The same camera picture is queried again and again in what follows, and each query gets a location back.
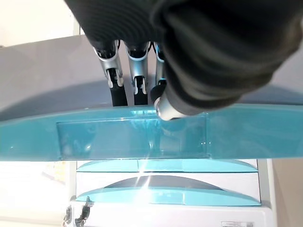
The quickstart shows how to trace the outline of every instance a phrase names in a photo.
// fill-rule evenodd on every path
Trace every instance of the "turquoise drawer handle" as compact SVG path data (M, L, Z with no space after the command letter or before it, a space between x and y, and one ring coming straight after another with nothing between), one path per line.
M68 112L0 123L0 160L303 157L303 107L234 105L164 122L152 107Z
M182 172L182 173L254 173L252 165L238 160L219 159L117 159L91 161L77 172Z
M179 204L188 206L259 206L254 198L224 190L185 189L170 187L104 188L83 193L76 201L86 201L87 196L93 202L104 203L153 203Z

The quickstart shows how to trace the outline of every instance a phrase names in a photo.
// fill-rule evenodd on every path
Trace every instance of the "white surface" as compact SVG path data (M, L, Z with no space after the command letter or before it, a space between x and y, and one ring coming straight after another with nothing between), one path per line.
M213 184L227 191L245 194L260 201L258 173L77 173L76 195L79 196L84 192L102 188L124 179L148 175L171 175L188 177Z
M80 216L83 203L74 202ZM129 205L95 203L87 227L223 227L222 222L253 222L243 227L272 227L271 210L264 207L191 207L175 205Z
M0 226L61 224L71 197L70 166L66 163L64 169L51 172L48 164L0 162ZM44 173L67 180L64 184Z
M0 45L73 35L74 17L63 0L0 0Z

